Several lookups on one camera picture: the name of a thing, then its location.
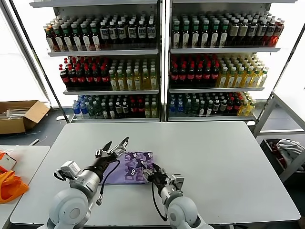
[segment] white cloth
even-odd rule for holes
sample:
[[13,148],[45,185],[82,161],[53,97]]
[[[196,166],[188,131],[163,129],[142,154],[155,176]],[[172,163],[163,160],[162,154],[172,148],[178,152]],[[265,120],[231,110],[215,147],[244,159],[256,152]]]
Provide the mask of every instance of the white cloth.
[[304,150],[305,147],[299,142],[282,139],[276,144],[281,155],[285,159],[287,166],[289,166],[294,159],[296,159]]

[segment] floor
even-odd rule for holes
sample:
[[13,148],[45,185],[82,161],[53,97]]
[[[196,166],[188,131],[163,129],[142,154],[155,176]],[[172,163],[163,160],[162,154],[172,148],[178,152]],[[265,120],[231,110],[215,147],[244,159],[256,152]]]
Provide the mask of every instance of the floor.
[[[65,110],[70,119],[72,118],[72,110]],[[258,107],[255,114],[258,116],[260,113],[260,108]],[[12,134],[12,135],[1,135],[0,136],[0,145],[29,145],[37,138],[39,143],[36,145],[52,146],[56,140],[58,134],[61,132],[66,122],[64,120],[56,121],[56,117],[61,115],[60,111],[53,110],[49,111],[47,116],[45,116],[40,123],[38,123],[32,130],[21,133],[21,134]],[[269,119],[267,120],[263,130],[276,130],[276,129],[300,129],[297,123],[289,117],[289,115],[280,107],[276,107]],[[275,139],[275,138],[291,138],[292,140],[299,141],[302,145],[305,146],[305,135],[277,135],[277,136],[259,136],[257,142],[260,144],[263,139]],[[289,194],[297,205],[299,211],[302,215],[305,215],[305,191],[303,190],[289,190]],[[32,229],[36,228],[34,226],[24,227],[11,225],[10,229]],[[287,223],[273,223],[265,225],[264,229],[300,229],[296,222],[287,222]]]

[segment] black cable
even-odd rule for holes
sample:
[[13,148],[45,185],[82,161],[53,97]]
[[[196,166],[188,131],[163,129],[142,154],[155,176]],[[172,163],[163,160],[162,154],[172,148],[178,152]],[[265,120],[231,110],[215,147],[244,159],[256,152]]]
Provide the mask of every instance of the black cable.
[[107,180],[107,178],[109,177],[109,175],[114,171],[114,170],[116,170],[116,168],[119,166],[119,164],[120,164],[120,161],[119,160],[115,160],[116,162],[118,162],[117,163],[117,165],[107,174],[107,176],[105,176],[105,179],[104,179],[104,181],[103,181],[103,183],[102,183],[102,187],[101,187],[101,191],[100,191],[100,194],[101,195],[103,195],[104,194],[104,186],[105,186],[105,183],[106,183],[106,180]]
[[160,217],[163,219],[163,221],[167,221],[167,217],[163,216],[157,206],[157,203],[156,203],[156,199],[154,197],[154,191],[153,191],[153,183],[152,183],[152,199],[153,199],[153,204],[154,206],[156,207],[157,209],[157,212],[159,213]]

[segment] shelf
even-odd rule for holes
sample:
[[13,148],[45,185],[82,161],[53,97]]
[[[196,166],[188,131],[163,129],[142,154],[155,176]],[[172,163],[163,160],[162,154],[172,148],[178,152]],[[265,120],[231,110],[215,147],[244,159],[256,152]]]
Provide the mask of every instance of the shelf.
[[194,89],[169,89],[170,93],[207,93],[207,92],[248,92],[262,91],[264,87],[234,87],[234,88],[194,88]]
[[48,52],[49,56],[121,56],[121,55],[157,55],[157,49],[137,50],[102,50],[102,51],[75,51],[75,52]]
[[255,116],[169,117],[169,122],[256,121]]
[[295,3],[297,0],[173,0],[173,3]]
[[71,123],[152,123],[159,122],[159,118],[118,118],[118,119],[72,119]]
[[131,5],[156,4],[157,0],[47,0],[30,2],[33,8],[68,7],[68,6],[101,6],[101,5]]
[[159,90],[143,90],[143,91],[78,91],[63,92],[65,95],[80,95],[80,94],[93,94],[93,95],[104,95],[104,94],[158,94]]
[[252,48],[194,48],[171,49],[171,53],[228,53],[228,52],[277,52],[280,48],[252,47]]

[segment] metal shelving unit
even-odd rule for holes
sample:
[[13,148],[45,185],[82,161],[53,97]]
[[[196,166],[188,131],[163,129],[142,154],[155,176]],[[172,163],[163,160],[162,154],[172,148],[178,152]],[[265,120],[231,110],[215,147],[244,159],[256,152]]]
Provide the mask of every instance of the metal shelving unit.
[[159,90],[146,90],[146,91],[78,91],[63,92],[65,95],[79,95],[79,94],[94,94],[94,95],[105,95],[105,94],[158,94]]

